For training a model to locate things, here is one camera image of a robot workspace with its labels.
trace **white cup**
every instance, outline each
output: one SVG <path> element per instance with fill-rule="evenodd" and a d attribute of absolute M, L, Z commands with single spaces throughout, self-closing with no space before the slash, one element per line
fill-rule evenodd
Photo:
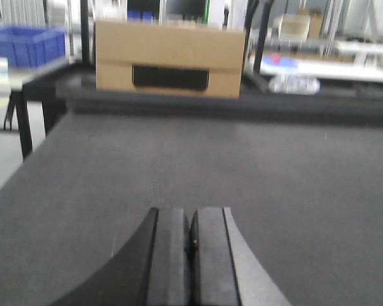
<path fill-rule="evenodd" d="M 0 57 L 0 82 L 8 82 L 8 59 Z"/>

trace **blue plastic crate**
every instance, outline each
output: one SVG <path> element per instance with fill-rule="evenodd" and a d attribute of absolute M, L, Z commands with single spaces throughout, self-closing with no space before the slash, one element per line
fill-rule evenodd
<path fill-rule="evenodd" d="M 11 67 L 37 68 L 65 56 L 63 29 L 0 28 L 0 57 Z"/>

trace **black table leg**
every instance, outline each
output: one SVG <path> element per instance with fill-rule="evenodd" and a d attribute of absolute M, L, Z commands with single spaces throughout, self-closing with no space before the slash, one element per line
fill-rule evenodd
<path fill-rule="evenodd" d="M 45 135 L 56 125 L 58 120 L 66 113 L 65 102 L 43 101 L 43 117 Z"/>
<path fill-rule="evenodd" d="M 10 103 L 15 103 L 17 122 L 19 123 L 21 151 L 23 159 L 25 159 L 33 151 L 33 142 L 31 140 L 27 101 L 24 99 L 23 92 L 12 91 L 10 95 Z"/>
<path fill-rule="evenodd" d="M 13 123 L 14 109 L 15 109 L 15 100 L 10 98 L 7 105 L 6 117 L 4 118 L 3 130 L 7 129 L 7 123 L 10 130 L 13 128 L 12 123 Z"/>

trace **blue object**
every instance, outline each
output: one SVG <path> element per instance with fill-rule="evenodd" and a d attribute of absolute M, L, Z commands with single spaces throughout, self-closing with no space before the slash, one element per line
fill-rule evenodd
<path fill-rule="evenodd" d="M 271 66 L 283 68 L 298 68 L 298 62 L 290 57 L 281 57 L 279 62 L 272 62 L 271 56 L 264 56 L 263 61 Z"/>
<path fill-rule="evenodd" d="M 142 16 L 142 20 L 152 21 L 153 20 L 152 12 L 151 11 L 144 11 L 143 16 Z"/>
<path fill-rule="evenodd" d="M 0 57 L 7 57 L 11 67 L 37 68 L 64 56 L 63 29 L 0 28 Z"/>
<path fill-rule="evenodd" d="M 140 12 L 134 11 L 134 10 L 129 10 L 128 11 L 128 19 L 140 20 Z"/>

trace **gray table surface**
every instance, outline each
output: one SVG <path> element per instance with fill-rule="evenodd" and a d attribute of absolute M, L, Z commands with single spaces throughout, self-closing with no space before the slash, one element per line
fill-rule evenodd
<path fill-rule="evenodd" d="M 383 305 L 383 128 L 69 113 L 0 190 L 0 306 L 73 289 L 149 207 L 205 206 L 293 305 Z"/>

